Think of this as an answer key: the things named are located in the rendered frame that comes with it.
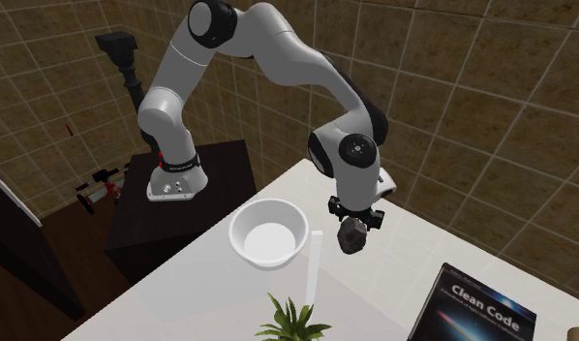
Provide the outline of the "dark grey rock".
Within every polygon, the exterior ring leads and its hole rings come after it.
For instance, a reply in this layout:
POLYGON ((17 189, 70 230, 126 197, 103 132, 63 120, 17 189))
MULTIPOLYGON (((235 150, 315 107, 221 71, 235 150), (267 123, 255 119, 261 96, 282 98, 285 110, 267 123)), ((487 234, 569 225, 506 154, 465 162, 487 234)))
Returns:
POLYGON ((345 254, 355 254, 361 251, 366 244, 366 226, 358 219, 349 217, 341 223, 337 239, 341 250, 345 254))

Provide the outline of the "white bowl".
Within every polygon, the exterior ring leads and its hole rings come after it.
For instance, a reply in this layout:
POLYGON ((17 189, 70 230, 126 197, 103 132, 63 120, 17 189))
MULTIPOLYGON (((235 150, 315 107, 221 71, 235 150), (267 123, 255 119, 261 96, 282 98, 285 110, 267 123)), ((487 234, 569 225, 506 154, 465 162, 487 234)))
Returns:
POLYGON ((229 223, 233 251, 251 266, 273 271, 289 264, 310 233, 305 213, 294 203, 264 198, 241 206, 229 223))

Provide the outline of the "dark hardcover book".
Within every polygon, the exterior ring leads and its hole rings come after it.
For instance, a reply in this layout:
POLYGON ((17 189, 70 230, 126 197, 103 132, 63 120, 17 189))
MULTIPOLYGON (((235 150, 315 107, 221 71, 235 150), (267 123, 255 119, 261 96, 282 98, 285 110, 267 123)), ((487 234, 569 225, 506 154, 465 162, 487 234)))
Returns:
POLYGON ((407 341, 533 341, 536 313, 444 263, 407 341))

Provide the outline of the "green potted plant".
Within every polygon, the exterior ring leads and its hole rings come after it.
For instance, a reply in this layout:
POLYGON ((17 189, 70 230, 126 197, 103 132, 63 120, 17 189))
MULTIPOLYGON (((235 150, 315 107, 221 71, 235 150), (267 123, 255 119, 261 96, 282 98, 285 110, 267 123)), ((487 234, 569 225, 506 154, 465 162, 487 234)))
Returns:
POLYGON ((256 336, 265 336, 261 341, 320 341, 324 332, 331 329, 327 324, 309 324, 313 304, 305 304, 297 310, 290 297, 282 305, 271 293, 267 295, 275 307, 274 324, 260 325, 262 330, 256 336))

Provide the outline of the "dark robot stand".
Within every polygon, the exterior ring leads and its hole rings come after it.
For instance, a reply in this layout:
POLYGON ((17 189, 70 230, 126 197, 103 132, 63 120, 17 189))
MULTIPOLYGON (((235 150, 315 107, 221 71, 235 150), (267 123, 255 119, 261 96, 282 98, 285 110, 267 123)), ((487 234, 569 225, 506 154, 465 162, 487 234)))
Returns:
POLYGON ((150 201, 155 153, 132 157, 105 252, 134 285, 257 193, 245 141, 201 145, 206 187, 189 201, 150 201))

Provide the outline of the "dark cabinet with white top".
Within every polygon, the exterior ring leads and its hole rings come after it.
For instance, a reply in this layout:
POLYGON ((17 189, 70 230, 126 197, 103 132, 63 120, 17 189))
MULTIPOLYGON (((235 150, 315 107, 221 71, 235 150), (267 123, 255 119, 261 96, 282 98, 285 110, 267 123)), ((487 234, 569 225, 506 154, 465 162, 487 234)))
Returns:
POLYGON ((85 311, 42 231, 41 221, 0 178, 0 265, 70 319, 85 311))

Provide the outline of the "red black wheeled frame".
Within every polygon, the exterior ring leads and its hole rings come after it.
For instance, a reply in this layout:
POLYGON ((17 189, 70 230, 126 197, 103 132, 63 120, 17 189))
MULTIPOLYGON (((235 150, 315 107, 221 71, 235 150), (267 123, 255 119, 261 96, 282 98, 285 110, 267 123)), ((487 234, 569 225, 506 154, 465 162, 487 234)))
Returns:
POLYGON ((81 185, 75 187, 77 200, 90 215, 95 213, 92 204, 98 202, 101 199, 112 197, 114 205, 118 204, 125 178, 121 177, 115 181, 111 181, 110 178, 120 172, 126 175, 129 165, 129 163, 126 163, 113 170, 98 170, 91 175, 91 181, 84 182, 81 185), (80 193, 81 191, 87 189, 90 185, 98 183, 102 183, 103 187, 96 192, 89 194, 88 196, 83 196, 80 193))

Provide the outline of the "black pedestal column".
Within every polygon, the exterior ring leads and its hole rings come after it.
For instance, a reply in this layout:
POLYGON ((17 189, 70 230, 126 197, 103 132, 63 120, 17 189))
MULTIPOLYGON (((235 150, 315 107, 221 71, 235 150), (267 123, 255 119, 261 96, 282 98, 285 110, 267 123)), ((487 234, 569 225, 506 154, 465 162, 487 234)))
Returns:
POLYGON ((124 87, 129 92, 135 111, 138 111, 144 92, 135 68, 136 38, 130 33, 117 31, 97 35, 95 40, 99 49, 107 54, 124 77, 124 87))

